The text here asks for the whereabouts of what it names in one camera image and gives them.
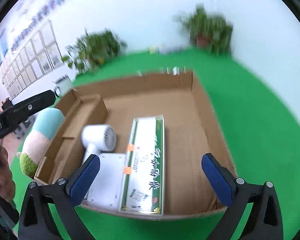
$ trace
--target green tabletop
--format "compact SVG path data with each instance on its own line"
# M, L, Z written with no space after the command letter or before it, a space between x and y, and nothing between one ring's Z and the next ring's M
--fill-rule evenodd
M300 228L300 127L289 110L268 87L229 57L198 50L182 54L132 54L115 59L97 73L76 78L81 85L98 80L166 67L192 68L208 92L226 137L238 175L249 183L273 182L278 194L284 239ZM15 158L11 170L16 183L15 202L21 208L30 179ZM249 215L248 205L232 239L238 239ZM70 239L55 208L52 214L64 239ZM144 221L99 214L76 208L96 239L205 239L222 214L178 221Z

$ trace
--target potted plant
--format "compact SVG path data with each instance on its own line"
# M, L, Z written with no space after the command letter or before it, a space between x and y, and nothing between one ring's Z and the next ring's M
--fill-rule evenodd
M189 32L190 43L211 53L230 53L232 25L222 16L209 16L203 5L197 5L194 14L177 19Z
M117 57L126 46L127 44L120 41L110 30L92 34L85 31L85 35L77 38L73 46L66 47L68 55L63 56L61 60L67 63L69 68L74 65L79 73L84 73L90 68L99 68L106 61Z

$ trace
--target orange tape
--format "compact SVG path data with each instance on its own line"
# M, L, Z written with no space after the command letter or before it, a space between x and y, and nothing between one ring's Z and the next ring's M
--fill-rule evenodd
M124 174L130 175L131 172L132 172L132 167L124 167L123 168L123 173Z
M133 149L134 149L134 144L129 143L127 146L127 151L133 152Z

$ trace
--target white hair dryer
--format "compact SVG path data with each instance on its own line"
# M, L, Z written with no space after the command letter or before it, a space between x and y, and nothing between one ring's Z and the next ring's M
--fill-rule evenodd
M116 145L116 136L113 128L107 124L87 125L82 129L81 142L86 152L84 163L91 154L113 152Z

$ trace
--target green and white box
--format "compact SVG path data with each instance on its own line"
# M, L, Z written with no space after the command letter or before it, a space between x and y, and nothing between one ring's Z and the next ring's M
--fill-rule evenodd
M163 214L164 160L163 117L135 118L127 147L121 212Z

